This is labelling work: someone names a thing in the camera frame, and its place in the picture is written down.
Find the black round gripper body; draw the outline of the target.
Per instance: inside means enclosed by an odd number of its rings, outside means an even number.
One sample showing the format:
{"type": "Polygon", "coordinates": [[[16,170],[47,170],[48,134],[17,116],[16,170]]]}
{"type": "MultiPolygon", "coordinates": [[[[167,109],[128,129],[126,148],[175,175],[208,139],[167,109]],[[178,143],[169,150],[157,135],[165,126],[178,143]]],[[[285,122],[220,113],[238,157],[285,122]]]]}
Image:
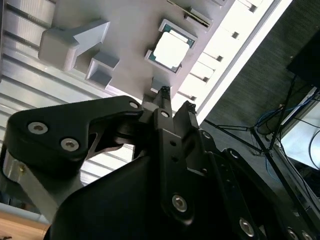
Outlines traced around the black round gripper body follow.
{"type": "Polygon", "coordinates": [[[134,160],[69,196],[47,240],[223,240],[203,175],[179,152],[134,160]]]}

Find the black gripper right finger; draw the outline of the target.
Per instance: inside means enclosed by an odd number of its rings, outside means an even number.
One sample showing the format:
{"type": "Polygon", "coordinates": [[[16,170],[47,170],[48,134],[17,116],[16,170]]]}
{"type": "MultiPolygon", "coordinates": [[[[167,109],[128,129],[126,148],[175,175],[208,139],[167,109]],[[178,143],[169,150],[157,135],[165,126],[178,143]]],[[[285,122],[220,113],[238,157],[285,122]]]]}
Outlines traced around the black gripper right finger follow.
{"type": "Polygon", "coordinates": [[[295,193],[289,195],[298,215],[237,151],[217,149],[214,139],[199,128],[195,108],[186,101],[176,112],[174,124],[182,138],[187,168],[203,175],[216,235],[224,240],[311,240],[313,221],[295,193]]]}

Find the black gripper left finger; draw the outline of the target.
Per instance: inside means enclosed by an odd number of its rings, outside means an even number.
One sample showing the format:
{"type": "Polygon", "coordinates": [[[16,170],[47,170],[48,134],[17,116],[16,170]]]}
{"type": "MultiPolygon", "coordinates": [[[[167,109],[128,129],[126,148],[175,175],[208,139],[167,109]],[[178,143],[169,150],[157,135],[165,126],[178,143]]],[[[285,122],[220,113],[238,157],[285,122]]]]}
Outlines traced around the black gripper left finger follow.
{"type": "Polygon", "coordinates": [[[52,206],[54,221],[68,197],[105,177],[81,186],[80,169],[90,158],[126,144],[134,147],[130,163],[158,152],[185,157],[171,110],[171,90],[163,86],[146,106],[124,95],[17,112],[7,122],[6,176],[35,205],[52,206]],[[14,179],[16,166],[28,174],[14,179]]]}

